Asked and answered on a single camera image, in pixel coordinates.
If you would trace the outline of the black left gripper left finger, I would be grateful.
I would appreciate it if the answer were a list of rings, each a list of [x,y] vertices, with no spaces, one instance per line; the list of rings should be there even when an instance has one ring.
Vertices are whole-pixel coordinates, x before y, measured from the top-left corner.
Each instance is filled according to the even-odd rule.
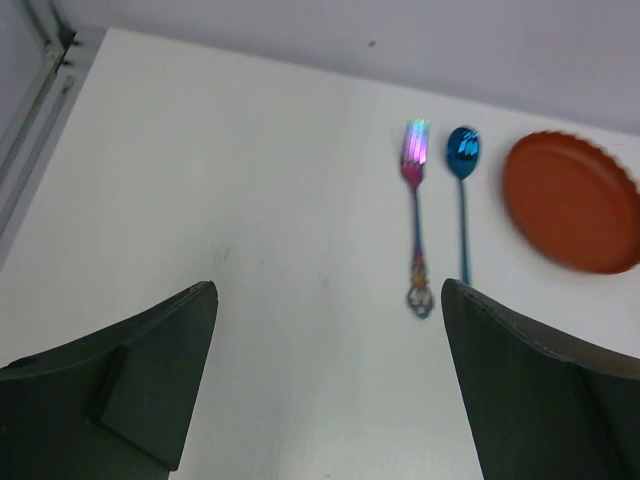
[[[179,467],[214,332],[198,282],[1,370],[4,479],[166,479]]]

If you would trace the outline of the orange plastic plate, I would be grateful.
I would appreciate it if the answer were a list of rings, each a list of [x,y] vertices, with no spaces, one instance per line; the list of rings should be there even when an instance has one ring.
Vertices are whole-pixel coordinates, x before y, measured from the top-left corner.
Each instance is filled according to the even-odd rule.
[[[502,168],[506,209],[522,235],[573,270],[619,274],[639,264],[639,190],[599,146],[559,131],[518,140]]]

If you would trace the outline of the blue metal spoon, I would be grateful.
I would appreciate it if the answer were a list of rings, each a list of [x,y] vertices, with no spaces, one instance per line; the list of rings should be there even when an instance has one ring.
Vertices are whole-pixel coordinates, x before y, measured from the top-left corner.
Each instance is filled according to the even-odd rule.
[[[446,145],[446,164],[457,180],[459,194],[461,281],[471,284],[471,272],[468,249],[467,200],[464,181],[475,170],[480,157],[481,142],[479,133],[468,126],[454,129]]]

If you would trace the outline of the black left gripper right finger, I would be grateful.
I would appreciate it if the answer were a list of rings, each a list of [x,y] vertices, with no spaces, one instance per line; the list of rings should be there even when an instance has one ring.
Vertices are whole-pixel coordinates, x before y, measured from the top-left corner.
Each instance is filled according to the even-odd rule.
[[[486,479],[636,479],[639,361],[454,279],[444,326]]]

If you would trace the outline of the iridescent rainbow metal fork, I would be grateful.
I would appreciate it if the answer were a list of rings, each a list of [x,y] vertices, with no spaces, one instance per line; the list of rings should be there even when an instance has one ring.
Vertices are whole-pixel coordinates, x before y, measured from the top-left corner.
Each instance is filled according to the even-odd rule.
[[[399,163],[400,173],[409,189],[413,221],[413,254],[407,304],[419,319],[428,318],[435,304],[423,250],[419,200],[419,187],[424,179],[427,160],[429,131],[430,122],[427,120],[416,119],[407,123]]]

